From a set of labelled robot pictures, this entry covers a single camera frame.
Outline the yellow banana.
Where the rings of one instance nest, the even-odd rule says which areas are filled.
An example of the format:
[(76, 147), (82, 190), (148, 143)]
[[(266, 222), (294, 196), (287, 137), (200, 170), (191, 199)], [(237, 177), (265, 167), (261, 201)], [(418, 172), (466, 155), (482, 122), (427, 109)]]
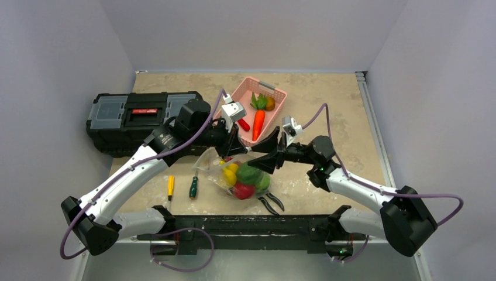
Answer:
[(221, 160), (220, 164), (222, 166), (222, 173), (223, 174), (229, 174), (229, 173), (236, 174), (237, 170), (239, 169), (239, 162), (227, 163), (227, 162)]

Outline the green bell pepper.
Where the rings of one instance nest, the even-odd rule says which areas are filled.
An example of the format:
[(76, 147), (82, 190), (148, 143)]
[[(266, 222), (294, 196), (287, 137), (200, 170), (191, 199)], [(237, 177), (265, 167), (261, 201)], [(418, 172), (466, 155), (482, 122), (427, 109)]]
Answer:
[(263, 176), (263, 172), (258, 168), (251, 167), (247, 163), (239, 166), (236, 172), (238, 182), (245, 185), (255, 185)]

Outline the green striped watermelon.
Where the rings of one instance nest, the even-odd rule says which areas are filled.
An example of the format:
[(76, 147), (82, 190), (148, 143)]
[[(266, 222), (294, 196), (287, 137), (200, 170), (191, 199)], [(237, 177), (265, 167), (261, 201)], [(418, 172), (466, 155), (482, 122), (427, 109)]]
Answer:
[(263, 173), (260, 180), (255, 184), (256, 193), (265, 192), (270, 187), (270, 184), (270, 175), (267, 173)]

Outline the clear dotted zip top bag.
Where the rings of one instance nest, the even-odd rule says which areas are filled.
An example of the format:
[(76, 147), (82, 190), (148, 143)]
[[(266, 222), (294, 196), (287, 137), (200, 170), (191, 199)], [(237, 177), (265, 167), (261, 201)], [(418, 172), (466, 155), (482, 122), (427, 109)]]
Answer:
[(271, 176), (248, 165), (252, 154), (220, 157), (213, 148), (207, 149), (193, 168), (204, 174), (224, 193), (238, 200), (262, 197), (270, 193)]

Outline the red apple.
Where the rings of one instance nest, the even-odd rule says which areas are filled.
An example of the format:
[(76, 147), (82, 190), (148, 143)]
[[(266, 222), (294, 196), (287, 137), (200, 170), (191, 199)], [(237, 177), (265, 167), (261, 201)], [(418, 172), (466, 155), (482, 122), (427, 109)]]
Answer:
[(232, 194), (239, 200), (245, 200), (252, 197), (255, 191), (254, 185), (237, 182), (233, 187)]

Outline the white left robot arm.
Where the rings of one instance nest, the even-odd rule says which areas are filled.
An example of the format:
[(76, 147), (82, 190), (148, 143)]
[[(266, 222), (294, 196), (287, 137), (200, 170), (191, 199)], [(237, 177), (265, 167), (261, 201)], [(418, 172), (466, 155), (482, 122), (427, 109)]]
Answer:
[(64, 252), (71, 232), (91, 255), (100, 255), (119, 239), (135, 235), (171, 237), (174, 223), (168, 220), (171, 214), (165, 207), (130, 214), (120, 214), (118, 210), (150, 179), (178, 159), (193, 155), (196, 149), (213, 147), (222, 157), (246, 153), (236, 125), (245, 115), (239, 102), (223, 105), (219, 119), (214, 119), (213, 109), (204, 100), (192, 99), (183, 104), (179, 114), (154, 129), (125, 165), (104, 183), (81, 198), (69, 196), (61, 203), (68, 224), (60, 245), (61, 257), (71, 258)]

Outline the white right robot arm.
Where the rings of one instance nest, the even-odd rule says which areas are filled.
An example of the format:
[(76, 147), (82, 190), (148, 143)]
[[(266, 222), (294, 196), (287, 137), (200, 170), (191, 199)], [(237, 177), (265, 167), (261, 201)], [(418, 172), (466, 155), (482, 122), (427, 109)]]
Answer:
[(328, 136), (319, 135), (307, 145), (287, 143), (285, 132), (275, 128), (269, 137), (252, 146), (262, 156), (249, 166), (274, 173), (286, 161), (311, 165), (307, 176), (322, 190), (347, 197), (365, 207), (341, 206), (329, 216), (328, 240), (363, 234), (386, 240), (401, 255), (412, 257), (437, 230), (438, 224), (415, 189), (382, 186), (344, 172), (333, 158), (336, 152)]

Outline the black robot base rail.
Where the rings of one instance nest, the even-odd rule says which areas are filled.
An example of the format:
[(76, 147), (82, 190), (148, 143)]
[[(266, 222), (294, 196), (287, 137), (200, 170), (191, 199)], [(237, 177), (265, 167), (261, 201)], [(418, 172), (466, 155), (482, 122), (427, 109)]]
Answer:
[(333, 214), (319, 215), (171, 215), (158, 234), (141, 234), (140, 241), (167, 241), (174, 253), (195, 255), (200, 249), (249, 251), (305, 251), (308, 254), (351, 256), (353, 242), (364, 234), (350, 234)]

